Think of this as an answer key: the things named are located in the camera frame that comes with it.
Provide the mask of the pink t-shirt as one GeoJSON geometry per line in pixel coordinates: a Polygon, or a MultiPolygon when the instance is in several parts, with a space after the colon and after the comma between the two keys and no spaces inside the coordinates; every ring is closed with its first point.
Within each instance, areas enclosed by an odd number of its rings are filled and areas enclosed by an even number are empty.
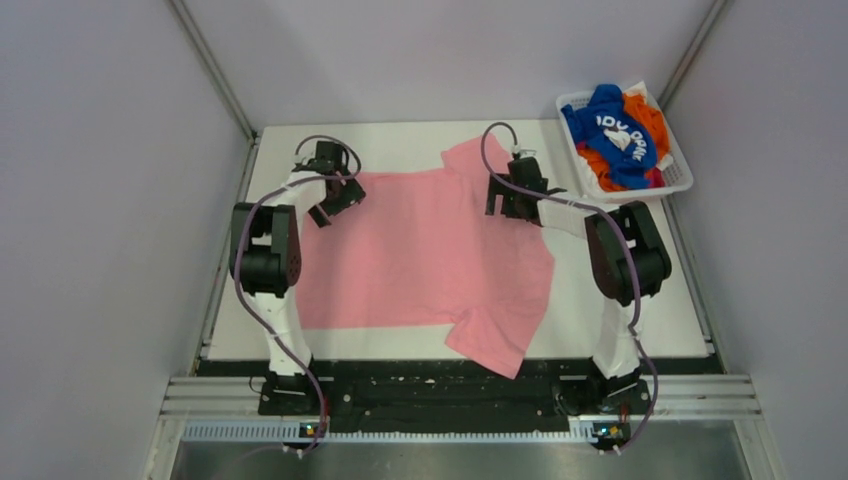
{"type": "Polygon", "coordinates": [[[366,196],[327,227],[308,222],[295,288],[309,330],[446,325],[446,345],[507,378],[548,308],[555,261],[540,229],[485,212],[509,153],[478,137],[440,168],[363,173],[366,196]]]}

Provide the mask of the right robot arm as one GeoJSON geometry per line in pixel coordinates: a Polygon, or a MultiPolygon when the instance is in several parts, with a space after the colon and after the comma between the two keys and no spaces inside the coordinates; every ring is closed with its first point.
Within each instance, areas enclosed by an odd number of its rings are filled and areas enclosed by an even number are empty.
{"type": "Polygon", "coordinates": [[[619,413],[649,400],[640,391],[641,301],[656,295],[672,270],[650,208],[641,201],[616,208],[582,204],[566,190],[551,188],[537,159],[518,151],[505,172],[491,172],[486,212],[563,231],[587,244],[592,278],[604,298],[600,337],[586,380],[563,401],[566,411],[619,413]]]}

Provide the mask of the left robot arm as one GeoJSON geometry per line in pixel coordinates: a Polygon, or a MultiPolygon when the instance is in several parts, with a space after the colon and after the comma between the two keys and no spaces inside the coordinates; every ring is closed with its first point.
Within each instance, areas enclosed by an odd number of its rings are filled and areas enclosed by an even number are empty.
{"type": "Polygon", "coordinates": [[[328,412],[297,314],[301,236],[305,222],[328,227],[332,217],[366,197],[357,180],[362,162],[350,146],[322,134],[305,140],[313,151],[295,154],[281,186],[254,202],[235,204],[231,213],[228,270],[238,301],[262,328],[272,355],[260,391],[262,415],[328,412]]]}

